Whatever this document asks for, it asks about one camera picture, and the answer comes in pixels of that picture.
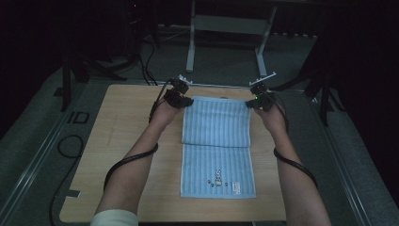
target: forearm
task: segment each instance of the forearm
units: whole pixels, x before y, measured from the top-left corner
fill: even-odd
[[[124,158],[153,149],[165,126],[150,123]],[[116,169],[106,185],[96,213],[123,209],[137,214],[141,193],[147,182],[152,155],[127,163]]]
[[[279,154],[301,164],[286,133],[274,135],[273,139]],[[278,169],[288,225],[330,225],[326,208],[311,178],[280,160]]]

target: wire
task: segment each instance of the wire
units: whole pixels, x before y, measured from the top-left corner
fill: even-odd
[[[132,70],[132,69],[137,65],[137,63],[138,63],[138,60],[136,60],[136,62],[134,62],[134,63],[131,64],[130,66],[128,66],[128,67],[126,67],[126,68],[123,68],[123,69],[114,70],[114,72],[116,72],[116,73],[118,73],[118,74],[126,73],[126,72]]]
[[[297,162],[295,162],[293,160],[290,160],[288,158],[283,157],[281,154],[279,154],[279,152],[277,151],[276,148],[274,149],[273,153],[274,153],[274,156],[278,160],[280,160],[281,162],[289,164],[289,165],[291,165],[291,166],[303,171],[306,175],[308,175],[313,180],[314,185],[316,186],[316,188],[318,188],[318,184],[317,184],[316,178],[313,176],[313,174],[311,174],[311,172],[308,169],[306,169],[304,166],[300,165],[299,163],[297,163]]]
[[[275,105],[277,107],[277,109],[279,110],[279,113],[284,118],[285,130],[288,133],[288,131],[289,131],[289,121],[288,121],[288,118],[287,118],[287,111],[286,111],[286,108],[285,108],[285,103],[282,101],[282,99],[278,96],[277,93],[275,93],[275,92],[273,92],[273,93],[274,93],[275,96],[277,96],[279,98],[283,108],[281,108],[279,103],[277,103],[277,101],[273,97],[271,97],[267,92],[263,92],[262,91],[262,94],[264,94],[267,97],[267,99],[269,99],[269,101],[271,103],[273,103],[273,105]]]
[[[125,165],[125,164],[127,164],[127,163],[136,161],[136,160],[138,160],[138,159],[140,159],[140,158],[150,156],[150,155],[152,155],[153,153],[155,153],[157,150],[158,150],[158,143],[156,143],[155,146],[154,146],[151,150],[149,150],[149,151],[147,151],[147,152],[145,152],[145,153],[138,153],[138,154],[129,156],[129,157],[127,157],[127,158],[123,158],[122,160],[120,160],[119,162],[117,162],[117,163],[108,171],[108,173],[107,173],[106,176],[105,176],[104,190],[105,190],[105,188],[106,188],[106,185],[108,184],[109,178],[111,178],[112,173],[114,173],[114,171],[115,171],[116,169],[118,169],[119,167],[121,167],[121,166],[123,166],[123,165]]]
[[[68,155],[68,154],[63,153],[63,152],[61,151],[61,144],[62,144],[62,142],[64,142],[66,139],[71,138],[71,137],[76,137],[76,138],[78,138],[78,139],[79,139],[79,142],[80,142],[79,154],[76,155],[76,156]],[[79,161],[79,159],[82,157],[83,150],[84,150],[84,146],[85,146],[85,145],[84,145],[83,139],[82,139],[81,137],[77,136],[77,135],[69,135],[69,136],[67,136],[67,137],[62,138],[62,139],[58,142],[58,145],[57,145],[57,150],[58,150],[58,152],[59,152],[62,156],[66,157],[66,158],[73,158],[73,159],[75,159],[75,160],[74,160],[72,166],[70,167],[70,169],[68,170],[67,174],[66,174],[66,175],[64,176],[64,178],[62,179],[61,183],[58,185],[58,188],[56,189],[56,192],[54,193],[53,198],[52,198],[51,201],[50,201],[50,205],[49,205],[49,219],[50,219],[51,225],[55,225],[54,219],[53,219],[53,206],[54,206],[54,202],[55,202],[55,200],[56,200],[56,197],[59,195],[59,190],[61,189],[62,185],[64,185],[64,183],[65,183],[65,181],[67,180],[68,176],[70,175],[70,173],[72,172],[72,170],[73,170],[74,167],[76,166],[76,163],[77,163],[77,162]]]
[[[120,70],[126,69],[126,68],[127,68],[126,70],[130,70],[130,69],[134,68],[137,63],[138,63],[138,56],[130,56],[125,62],[122,62],[118,65],[106,67],[106,68],[113,72],[117,72],[117,71],[120,71]]]
[[[337,98],[335,98],[334,94],[332,94],[331,90],[329,91],[329,96],[332,98],[334,104],[340,109],[341,111],[346,111],[345,108],[338,102]]]
[[[147,59],[147,62],[146,62],[145,65],[144,65],[143,58],[141,57],[141,55],[139,55],[139,57],[138,57],[139,60],[140,60],[140,64],[141,64],[141,72],[142,72],[142,74],[143,74],[143,78],[144,78],[144,80],[146,81],[146,83],[147,83],[149,86],[150,86],[150,85],[158,86],[158,84],[156,83],[155,78],[153,77],[152,73],[148,71],[149,63],[150,63],[150,60],[151,60],[151,58],[152,58],[152,55],[153,55],[153,53],[154,53],[154,51],[155,51],[155,47],[153,46],[153,44],[152,44],[150,41],[143,40],[143,42],[144,42],[144,43],[147,43],[147,44],[150,44],[151,47],[152,47],[152,51],[151,51],[150,56],[149,56],[149,58]]]
[[[151,121],[152,115],[153,115],[153,113],[155,112],[156,108],[157,108],[160,104],[162,104],[164,101],[166,101],[166,100],[164,100],[164,101],[161,102],[160,104],[157,104],[157,103],[159,102],[159,99],[161,99],[162,93],[164,93],[165,87],[166,87],[171,81],[173,81],[173,79],[169,78],[169,80],[168,80],[168,81],[164,84],[164,86],[161,88],[161,91],[159,92],[158,97],[156,98],[155,102],[154,102],[153,105],[152,105],[152,109],[151,109],[150,116],[149,116],[149,122]]]
[[[284,101],[282,100],[282,98],[276,93],[276,92],[273,92],[274,93],[274,95],[277,97],[277,99],[279,99],[279,102],[281,103],[281,106],[282,106],[282,109],[284,109],[284,115],[285,116],[287,116],[288,115],[288,113],[287,113],[287,107],[285,107],[285,103],[284,103]]]

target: hand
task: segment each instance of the hand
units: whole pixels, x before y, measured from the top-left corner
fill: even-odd
[[[158,101],[158,106],[152,115],[152,120],[150,124],[157,124],[159,126],[166,127],[171,122],[173,122],[174,117],[183,112],[184,109],[178,109],[168,104],[168,102],[162,98]]]
[[[253,109],[263,120],[264,127],[272,136],[286,133],[284,117],[279,112],[276,105],[272,105],[269,111],[265,112],[261,109]]]

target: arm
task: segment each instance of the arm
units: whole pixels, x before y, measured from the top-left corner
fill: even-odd
[[[285,122],[273,105],[268,112],[256,110],[270,132],[277,151],[285,158],[301,164],[285,130]],[[331,225],[327,210],[311,178],[278,160],[279,182],[284,199],[287,225]]]
[[[151,150],[167,125],[180,111],[182,110],[174,108],[166,102],[160,104],[147,128],[124,157]],[[96,214],[104,210],[122,209],[137,215],[138,203],[150,173],[151,163],[152,155],[116,169],[108,181]]]

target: white label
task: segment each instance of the white label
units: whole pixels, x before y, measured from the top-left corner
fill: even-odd
[[[240,183],[239,183],[239,182],[233,182],[233,183],[232,183],[232,194],[233,194],[233,195],[239,195],[239,194],[241,194],[241,191],[240,191]]]

